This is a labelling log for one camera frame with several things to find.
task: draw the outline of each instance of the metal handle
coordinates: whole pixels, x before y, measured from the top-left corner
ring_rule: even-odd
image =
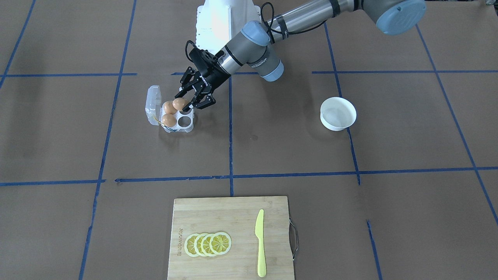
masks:
[[[296,249],[292,252],[292,248],[290,249],[290,251],[292,252],[292,260],[294,261],[296,259],[296,253],[297,253],[297,250],[299,250],[299,236],[297,235],[297,228],[296,226],[294,225],[294,223],[292,223],[292,220],[289,218],[289,223],[290,225],[294,228],[294,235],[296,236]]]

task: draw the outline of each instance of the blue tape line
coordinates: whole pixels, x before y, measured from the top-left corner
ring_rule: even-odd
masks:
[[[136,76],[138,73],[82,73],[82,74],[9,74],[8,78],[30,78],[30,77],[97,77],[97,76]]]
[[[68,181],[36,181],[36,182],[5,182],[0,187],[6,186],[38,186],[38,185],[69,185],[69,184],[95,184],[105,180],[68,180]]]
[[[85,265],[87,263],[87,255],[88,249],[90,247],[90,239],[92,237],[93,223],[95,220],[95,211],[97,210],[97,197],[100,193],[100,183],[97,183],[97,187],[95,189],[94,203],[92,206],[92,220],[90,222],[90,227],[88,227],[87,238],[85,240],[85,249],[83,251],[83,259],[81,260],[80,274],[78,279],[83,280],[83,274],[85,273]]]
[[[22,36],[24,35],[24,31],[26,30],[26,26],[28,25],[29,19],[31,18],[31,13],[33,12],[34,4],[36,3],[36,0],[33,0],[31,3],[31,7],[29,8],[28,16],[26,17],[26,21],[24,21],[24,25],[22,26],[21,33],[19,34],[19,37],[17,38],[17,42],[15,43],[14,50],[12,51],[12,54],[10,55],[10,59],[8,60],[7,67],[5,68],[5,71],[3,72],[3,77],[0,80],[0,88],[3,85],[3,82],[5,81],[5,78],[8,74],[8,70],[10,68],[10,65],[12,64],[12,60],[14,59],[15,53],[17,52],[17,48],[19,47],[19,43],[21,42]]]
[[[241,174],[234,175],[234,178],[275,178],[275,177],[309,177],[309,176],[339,176],[355,175],[355,171],[338,172],[309,172],[309,173],[274,173],[274,174]]]
[[[330,58],[332,60],[332,67],[334,68],[334,75],[336,76],[337,90],[339,91],[339,97],[342,97],[341,85],[339,84],[339,75],[337,74],[336,60],[334,59],[334,51],[332,50],[332,44],[330,43],[329,29],[327,28],[327,23],[324,23],[325,35],[327,36],[327,43],[329,44]]]
[[[368,71],[312,71],[311,74],[387,74],[387,73],[434,73],[432,70],[368,70]]]
[[[334,59],[334,50],[332,49],[332,44],[330,42],[329,30],[327,28],[327,23],[324,23],[325,35],[327,36],[327,43],[329,44],[330,59],[332,60],[332,67],[334,68],[334,76],[336,78],[337,90],[339,92],[339,97],[342,97],[341,83],[339,82],[339,75],[337,74],[336,60]],[[348,128],[349,143],[351,145],[351,156],[353,157],[353,163],[355,165],[356,177],[358,180],[358,185],[362,183],[360,178],[360,173],[358,170],[358,162],[356,160],[355,146],[353,145],[353,138],[351,137],[351,130]]]
[[[234,149],[233,149],[233,125],[232,125],[232,78],[230,77],[228,79],[228,112],[229,112],[229,119],[230,119],[230,126],[229,126],[229,143],[230,143],[230,196],[234,196]]]
[[[451,116],[453,117],[453,120],[455,121],[455,124],[458,129],[458,133],[460,134],[460,137],[462,138],[462,142],[464,143],[465,150],[467,150],[467,154],[469,155],[469,159],[472,163],[472,167],[474,168],[474,172],[476,173],[477,179],[479,180],[479,184],[481,185],[481,188],[483,190],[484,196],[486,197],[486,200],[488,202],[488,205],[491,209],[491,213],[493,214],[493,217],[495,218],[495,222],[498,225],[498,216],[495,211],[495,208],[493,206],[493,203],[490,200],[490,197],[488,196],[488,192],[486,191],[486,187],[484,186],[484,183],[481,179],[481,175],[479,174],[479,170],[476,166],[476,163],[474,162],[474,158],[472,157],[472,154],[470,152],[469,146],[467,145],[467,141],[465,140],[464,134],[462,132],[462,129],[460,128],[460,124],[458,123],[457,116],[455,115],[455,112],[453,111],[453,107],[451,106],[450,99],[448,98],[448,95],[446,94],[446,90],[444,89],[443,82],[441,81],[441,78],[439,77],[439,73],[436,71],[436,65],[434,64],[434,61],[432,59],[432,56],[429,52],[429,48],[427,47],[427,44],[425,43],[424,37],[422,36],[422,32],[420,31],[420,28],[418,27],[418,24],[415,25],[418,31],[418,35],[420,36],[420,39],[422,40],[422,43],[424,45],[425,51],[427,52],[427,56],[429,57],[429,60],[432,64],[432,67],[434,68],[434,71],[436,72],[436,77],[439,82],[439,86],[441,87],[441,90],[443,91],[444,98],[446,100],[446,104],[448,104],[448,108],[450,109]]]
[[[358,186],[362,184],[362,179],[360,178],[360,170],[358,169],[358,162],[356,161],[355,146],[353,145],[353,137],[351,136],[351,131],[348,128],[349,144],[351,146],[351,155],[353,156],[353,163],[355,165],[356,179],[358,180]]]
[[[191,176],[191,177],[163,177],[163,178],[132,178],[132,179],[116,179],[117,183],[128,182],[158,182],[158,181],[184,181],[184,180],[210,180],[210,179],[228,179],[229,175],[218,176]]]
[[[481,175],[476,169],[476,175],[477,179],[479,180],[479,184],[481,185],[481,189],[483,190],[484,196],[486,197],[486,201],[488,202],[488,205],[491,208],[491,213],[493,214],[493,217],[495,218],[495,222],[498,225],[498,216],[495,211],[495,208],[493,207],[493,203],[491,202],[490,196],[488,195],[488,191],[486,190],[486,187],[484,186],[483,180],[481,179]]]
[[[123,77],[123,69],[125,67],[126,52],[128,50],[129,38],[131,35],[131,27],[133,26],[133,18],[135,16],[135,8],[136,8],[136,0],[133,0],[133,8],[131,10],[131,17],[129,20],[128,34],[126,35],[126,41],[124,43],[124,50],[123,50],[123,57],[121,59],[120,74],[118,76],[118,83],[116,84],[116,91],[114,93],[113,107],[111,109],[111,116],[109,118],[109,126],[107,128],[107,136],[106,136],[106,143],[104,145],[104,152],[102,153],[102,162],[101,162],[100,171],[99,171],[99,180],[102,180],[102,175],[104,173],[104,166],[106,164],[107,149],[109,147],[109,139],[111,138],[111,130],[113,128],[114,110],[116,109],[116,101],[118,100],[118,93],[120,91],[121,79]],[[83,259],[81,261],[79,280],[83,280],[83,275],[85,273],[85,264],[87,261],[88,248],[90,246],[90,238],[92,236],[92,229],[93,229],[93,223],[94,223],[94,218],[95,218],[95,212],[97,210],[97,197],[99,196],[100,185],[101,185],[100,182],[97,183],[97,188],[95,190],[94,204],[93,204],[93,209],[92,209],[92,222],[90,223],[90,227],[88,228],[88,232],[87,232],[87,240],[85,243],[85,250],[83,252]]]
[[[372,234],[372,226],[370,225],[370,220],[367,220],[367,227],[369,228],[370,243],[372,244],[373,257],[375,258],[375,266],[377,267],[378,280],[382,280],[382,272],[380,271],[380,263],[378,261],[377,247],[375,246],[375,240]]]
[[[437,73],[498,73],[498,70],[437,70]]]
[[[424,173],[424,172],[451,172],[451,171],[473,171],[473,170],[474,170],[473,167],[427,168],[427,169],[395,169],[395,170],[360,171],[360,174]]]
[[[498,166],[477,167],[477,170],[498,170]]]

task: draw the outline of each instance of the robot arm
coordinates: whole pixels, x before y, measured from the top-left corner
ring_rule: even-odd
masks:
[[[175,98],[183,97],[195,90],[192,100],[183,108],[203,109],[216,103],[213,91],[245,64],[256,70],[267,81],[275,81],[283,73],[283,64],[273,50],[272,44],[291,35],[310,31],[327,19],[344,11],[362,9],[385,34],[401,34],[417,24],[425,14],[423,0],[313,0],[284,14],[273,16],[269,21],[248,22],[219,52],[211,54],[194,48],[187,54],[197,70],[188,67],[180,80],[180,92]]]

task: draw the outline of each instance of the black cable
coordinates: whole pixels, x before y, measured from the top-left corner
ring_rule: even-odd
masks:
[[[298,31],[298,32],[290,32],[289,34],[296,35],[296,34],[302,34],[302,33],[308,32],[308,31],[312,31],[312,30],[315,30],[315,29],[321,27],[325,22],[326,22],[326,20],[322,21],[321,24],[319,24],[319,25],[317,25],[315,27],[312,27],[310,29],[307,29],[307,30],[304,30],[304,31]]]
[[[188,59],[188,60],[190,60],[190,62],[194,63],[194,62],[192,61],[192,58],[190,58],[190,56],[188,55],[188,52],[187,52],[187,47],[188,47],[188,45],[189,45],[189,44],[193,45],[193,46],[194,46],[194,48],[196,48],[197,46],[196,46],[196,45],[195,45],[195,43],[194,43],[194,42],[192,42],[191,40],[188,40],[188,41],[187,41],[187,43],[185,44],[185,55],[187,56],[187,59]]]
[[[271,7],[271,22],[270,22],[270,25],[268,25],[268,23],[266,22],[266,20],[264,20],[264,17],[263,17],[263,8],[266,6],[266,5],[270,5]],[[275,33],[278,33],[278,34],[282,34],[281,31],[277,31],[275,29],[271,29],[271,26],[273,25],[273,21],[275,19],[275,8],[273,7],[273,4],[270,3],[270,2],[266,2],[264,3],[263,5],[261,5],[261,21],[263,21],[263,24],[266,26],[266,28],[268,28],[267,32],[266,33],[269,33],[271,31],[275,32]],[[315,26],[315,27],[312,27],[310,29],[307,29],[307,30],[303,30],[303,31],[294,31],[294,32],[289,32],[289,35],[297,35],[297,34],[303,34],[303,33],[306,33],[308,31],[312,31],[312,30],[315,30],[317,28],[319,28],[320,26],[322,26],[327,20],[324,20],[321,24]]]
[[[264,16],[263,16],[263,8],[266,5],[270,5],[271,6],[271,22],[270,22],[270,25],[268,25],[268,22],[266,22],[266,20],[264,20]],[[275,20],[275,9],[273,8],[273,4],[270,3],[270,2],[264,3],[263,5],[261,5],[260,11],[261,11],[261,21],[263,22],[264,26],[266,26],[266,34],[270,35],[271,41],[275,43],[275,38],[273,38],[273,33],[271,33],[271,26],[273,25],[273,21]]]

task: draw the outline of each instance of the cutting board handle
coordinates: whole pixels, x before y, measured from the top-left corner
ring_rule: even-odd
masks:
[[[294,225],[294,223],[292,222],[292,219],[289,217],[289,243],[290,243],[290,251],[292,252],[292,260],[295,260],[296,259],[296,253],[297,253],[297,250],[299,250],[299,236],[297,235],[297,228],[296,226]],[[294,232],[294,243],[296,245],[296,249],[293,250],[292,249],[292,240],[291,240],[291,229],[293,229],[292,231]]]

